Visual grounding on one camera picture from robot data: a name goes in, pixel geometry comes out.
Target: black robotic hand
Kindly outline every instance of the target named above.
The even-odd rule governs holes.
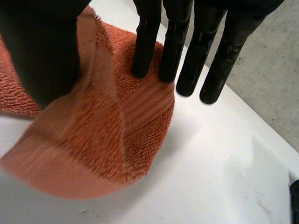
[[[247,38],[282,1],[195,0],[194,32],[178,79],[177,92],[186,97],[193,94],[219,24],[228,9],[222,40],[200,92],[203,103],[215,103]],[[161,0],[134,0],[134,3],[140,22],[131,73],[135,77],[143,78],[152,59],[161,21],[162,3]],[[162,82],[171,83],[175,79],[189,26],[192,3],[193,0],[163,0],[169,24],[159,69]],[[230,4],[237,10],[229,10]]]

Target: orange towel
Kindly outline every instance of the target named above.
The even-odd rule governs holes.
[[[103,24],[87,7],[78,18],[81,77],[39,112],[0,42],[0,110],[37,118],[0,166],[45,193],[74,199],[123,189],[146,175],[166,135],[174,85],[158,81],[162,45],[148,75],[131,77],[135,34]]]

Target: concrete floor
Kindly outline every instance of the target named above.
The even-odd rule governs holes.
[[[162,23],[167,26],[165,11]],[[223,28],[224,20],[206,61],[208,67]],[[191,22],[186,46],[189,46],[193,29]],[[298,42],[299,1],[286,0],[249,37],[227,85],[299,152]]]

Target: white table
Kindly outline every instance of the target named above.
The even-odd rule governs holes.
[[[135,31],[131,0],[92,6],[105,22]],[[165,32],[161,26],[160,42]],[[0,223],[290,223],[288,183],[299,178],[299,154],[227,86],[215,105],[202,105],[198,93],[207,71],[194,96],[176,96],[169,132],[144,180],[102,199],[69,201],[0,172]],[[0,115],[0,156],[29,123]]]

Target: towel fold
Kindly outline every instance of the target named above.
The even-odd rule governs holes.
[[[87,199],[146,175],[170,124],[174,85],[158,81],[161,44],[147,76],[134,79],[135,34],[104,24],[90,7],[77,25],[81,76],[42,112],[0,39],[0,110],[36,117],[0,166],[45,193]]]

